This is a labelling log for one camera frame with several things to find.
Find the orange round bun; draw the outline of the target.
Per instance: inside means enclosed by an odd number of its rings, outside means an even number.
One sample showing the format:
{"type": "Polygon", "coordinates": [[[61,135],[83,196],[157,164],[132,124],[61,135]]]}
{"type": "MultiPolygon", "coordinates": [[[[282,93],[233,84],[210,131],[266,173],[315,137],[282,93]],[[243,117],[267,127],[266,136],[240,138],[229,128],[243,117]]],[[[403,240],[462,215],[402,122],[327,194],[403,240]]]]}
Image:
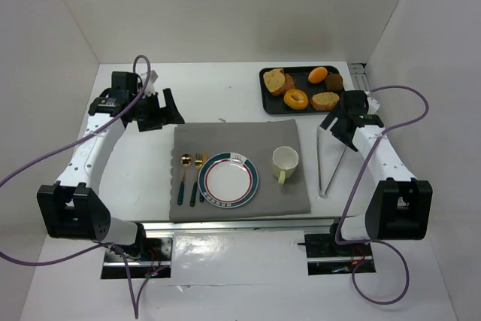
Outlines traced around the orange round bun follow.
{"type": "Polygon", "coordinates": [[[328,69],[325,67],[314,68],[308,75],[308,81],[312,84],[323,82],[328,76],[328,69]]]}

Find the reddish toast slice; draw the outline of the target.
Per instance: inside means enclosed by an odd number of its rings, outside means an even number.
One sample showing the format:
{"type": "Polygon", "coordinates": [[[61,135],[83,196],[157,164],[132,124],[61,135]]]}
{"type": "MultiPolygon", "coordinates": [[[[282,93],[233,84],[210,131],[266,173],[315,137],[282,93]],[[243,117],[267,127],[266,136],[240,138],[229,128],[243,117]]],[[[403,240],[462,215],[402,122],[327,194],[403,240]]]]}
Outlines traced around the reddish toast slice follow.
{"type": "Polygon", "coordinates": [[[288,92],[289,90],[295,88],[295,81],[294,81],[294,79],[292,78],[292,76],[289,75],[289,74],[284,74],[284,76],[285,76],[285,89],[284,89],[284,92],[288,92]]]}

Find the metal tongs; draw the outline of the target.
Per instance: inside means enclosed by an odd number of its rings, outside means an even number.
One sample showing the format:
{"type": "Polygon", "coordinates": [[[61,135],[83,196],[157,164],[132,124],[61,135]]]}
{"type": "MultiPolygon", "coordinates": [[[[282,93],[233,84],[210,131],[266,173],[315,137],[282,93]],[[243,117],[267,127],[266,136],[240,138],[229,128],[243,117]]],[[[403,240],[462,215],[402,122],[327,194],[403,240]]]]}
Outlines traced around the metal tongs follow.
{"type": "Polygon", "coordinates": [[[325,198],[346,152],[346,145],[320,126],[316,130],[316,141],[319,196],[325,198]]]}

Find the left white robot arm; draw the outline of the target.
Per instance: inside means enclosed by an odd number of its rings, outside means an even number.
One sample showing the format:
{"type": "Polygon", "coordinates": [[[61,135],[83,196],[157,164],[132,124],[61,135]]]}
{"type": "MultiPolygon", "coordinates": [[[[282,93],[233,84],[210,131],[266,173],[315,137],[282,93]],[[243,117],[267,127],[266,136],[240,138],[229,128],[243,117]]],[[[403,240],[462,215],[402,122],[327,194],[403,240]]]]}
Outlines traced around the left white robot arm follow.
{"type": "Polygon", "coordinates": [[[162,91],[165,106],[160,106],[154,87],[157,78],[154,71],[142,75],[115,71],[110,87],[91,103],[86,141],[76,146],[57,180],[37,192],[50,237],[112,243],[135,258],[146,251],[144,227],[112,217],[98,192],[110,155],[129,123],[148,132],[184,122],[170,89],[162,91]]]}

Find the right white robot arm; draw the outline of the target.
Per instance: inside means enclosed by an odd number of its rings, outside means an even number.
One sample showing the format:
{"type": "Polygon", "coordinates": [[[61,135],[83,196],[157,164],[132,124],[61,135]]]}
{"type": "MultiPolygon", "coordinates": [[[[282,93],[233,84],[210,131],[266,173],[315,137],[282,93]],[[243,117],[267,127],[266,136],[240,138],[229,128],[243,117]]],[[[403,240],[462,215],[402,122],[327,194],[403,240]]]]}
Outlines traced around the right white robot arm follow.
{"type": "Polygon", "coordinates": [[[320,126],[363,158],[345,207],[351,206],[366,171],[376,184],[362,215],[349,217],[347,210],[343,211],[334,233],[335,243],[344,246],[422,240],[428,227],[432,186],[418,179],[401,161],[388,138],[394,127],[384,126],[375,100],[361,90],[344,91],[320,126]]]}

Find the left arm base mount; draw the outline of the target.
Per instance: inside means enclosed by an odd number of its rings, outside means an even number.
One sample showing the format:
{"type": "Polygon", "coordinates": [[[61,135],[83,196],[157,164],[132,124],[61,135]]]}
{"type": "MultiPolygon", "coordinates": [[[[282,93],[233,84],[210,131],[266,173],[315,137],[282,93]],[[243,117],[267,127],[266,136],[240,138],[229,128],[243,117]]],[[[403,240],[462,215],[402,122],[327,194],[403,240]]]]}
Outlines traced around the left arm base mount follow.
{"type": "MultiPolygon", "coordinates": [[[[125,253],[132,279],[147,276],[154,279],[171,277],[172,237],[148,238],[143,251],[131,255],[125,253]]],[[[102,280],[127,278],[123,258],[116,250],[106,250],[101,270],[102,280]]]]}

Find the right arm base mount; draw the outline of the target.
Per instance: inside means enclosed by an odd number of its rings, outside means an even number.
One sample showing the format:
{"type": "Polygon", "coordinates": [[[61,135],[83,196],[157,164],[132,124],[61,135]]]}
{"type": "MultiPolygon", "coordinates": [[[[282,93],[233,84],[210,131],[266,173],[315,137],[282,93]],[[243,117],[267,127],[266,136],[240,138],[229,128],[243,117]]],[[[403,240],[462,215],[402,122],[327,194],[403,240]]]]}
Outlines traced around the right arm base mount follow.
{"type": "Polygon", "coordinates": [[[298,242],[307,257],[310,276],[329,274],[351,274],[358,266],[358,273],[375,273],[373,252],[370,245],[353,244],[340,246],[328,234],[306,234],[298,242]]]}

